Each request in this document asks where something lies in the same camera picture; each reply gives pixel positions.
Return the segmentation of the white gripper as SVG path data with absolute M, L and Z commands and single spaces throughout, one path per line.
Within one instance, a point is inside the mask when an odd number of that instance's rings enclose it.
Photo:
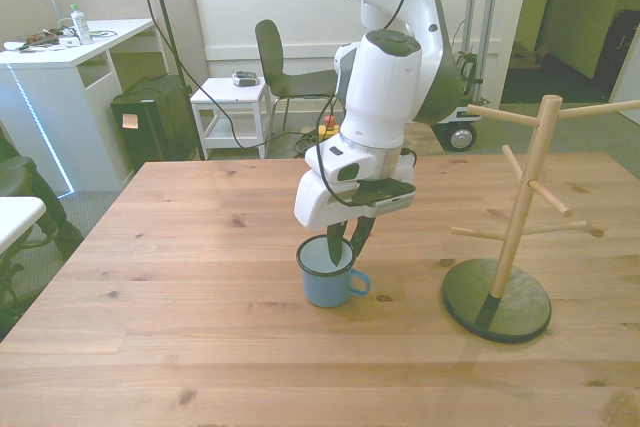
M 361 214 L 360 207 L 348 207 L 336 201 L 322 178 L 307 171 L 300 179 L 294 206 L 296 219 L 308 229 L 327 227 L 327 244 L 332 263 L 338 266 L 347 220 Z M 350 239 L 355 253 L 361 253 L 375 223 L 374 217 L 360 216 Z

